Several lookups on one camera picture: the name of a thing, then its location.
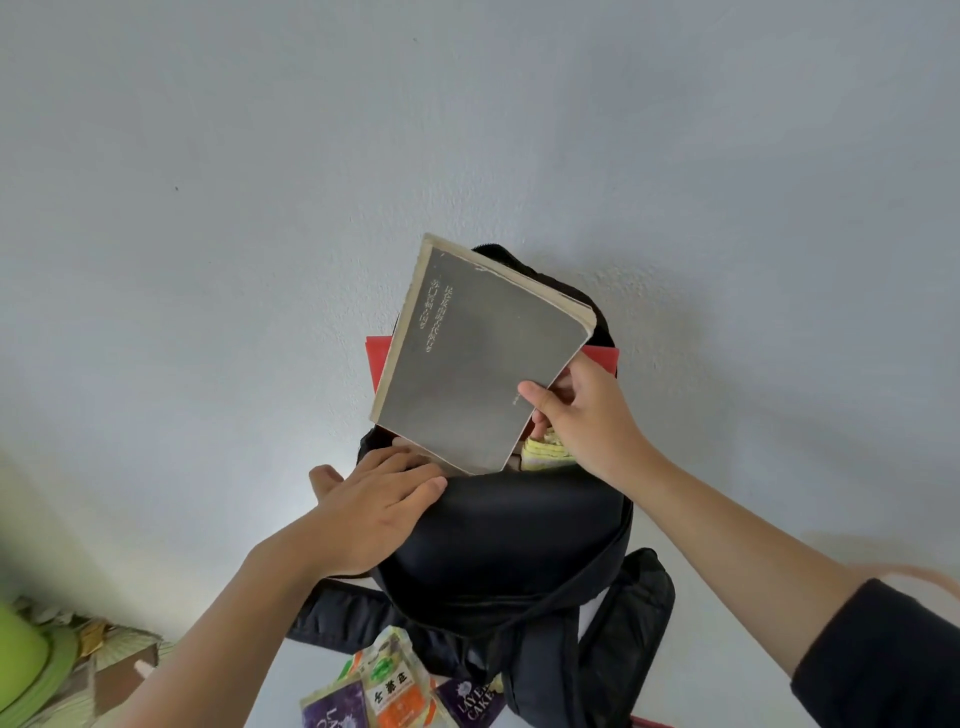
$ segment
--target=left hand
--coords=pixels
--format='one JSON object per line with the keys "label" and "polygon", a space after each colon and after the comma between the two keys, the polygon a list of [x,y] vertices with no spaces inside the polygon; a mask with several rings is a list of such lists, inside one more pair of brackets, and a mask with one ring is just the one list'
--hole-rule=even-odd
{"label": "left hand", "polygon": [[346,480],[329,465],[310,471],[319,505],[276,534],[307,558],[317,580],[370,570],[396,551],[441,496],[438,465],[408,448],[371,450]]}

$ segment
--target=snack package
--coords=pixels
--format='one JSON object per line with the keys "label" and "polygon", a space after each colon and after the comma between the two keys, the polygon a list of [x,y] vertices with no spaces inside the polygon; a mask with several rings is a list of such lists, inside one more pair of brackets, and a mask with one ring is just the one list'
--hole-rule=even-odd
{"label": "snack package", "polygon": [[499,677],[489,685],[448,680],[436,694],[459,728],[490,728],[507,704]]}
{"label": "snack package", "polygon": [[359,675],[337,680],[300,701],[303,728],[372,728]]}
{"label": "snack package", "polygon": [[456,728],[434,699],[436,685],[407,633],[387,627],[344,666],[341,678],[359,676],[377,728]]}

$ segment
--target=worn book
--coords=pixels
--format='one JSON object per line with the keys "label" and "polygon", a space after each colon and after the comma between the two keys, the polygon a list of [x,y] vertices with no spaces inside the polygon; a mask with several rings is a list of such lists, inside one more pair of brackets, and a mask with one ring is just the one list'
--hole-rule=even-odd
{"label": "worn book", "polygon": [[371,420],[464,473],[502,470],[549,385],[596,327],[588,305],[425,235]]}

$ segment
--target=black backpack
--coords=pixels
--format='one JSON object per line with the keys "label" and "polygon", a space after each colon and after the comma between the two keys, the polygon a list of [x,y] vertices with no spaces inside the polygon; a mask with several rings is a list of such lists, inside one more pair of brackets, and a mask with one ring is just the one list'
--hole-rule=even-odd
{"label": "black backpack", "polygon": [[[478,253],[590,305],[588,341],[613,346],[606,318],[572,286],[498,245]],[[388,447],[374,427],[359,460]],[[632,503],[579,466],[451,477],[397,552],[372,572],[382,592],[325,579],[288,637],[346,653],[394,625],[434,674],[487,684],[535,728],[624,728],[673,609],[650,548],[625,556]],[[583,638],[580,606],[608,589]]]}

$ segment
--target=hand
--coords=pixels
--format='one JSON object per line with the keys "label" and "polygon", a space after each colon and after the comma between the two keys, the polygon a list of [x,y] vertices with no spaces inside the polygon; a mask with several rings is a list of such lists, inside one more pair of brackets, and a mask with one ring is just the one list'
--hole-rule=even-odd
{"label": "hand", "polygon": [[371,450],[346,480],[329,465],[318,466],[310,483],[319,505],[274,538],[306,559],[315,581],[375,567],[407,540],[446,488],[440,467],[407,448]]}
{"label": "hand", "polygon": [[522,381],[517,390],[537,408],[533,437],[552,425],[581,467],[620,491],[638,467],[665,462],[636,426],[616,379],[582,352],[550,389]]}

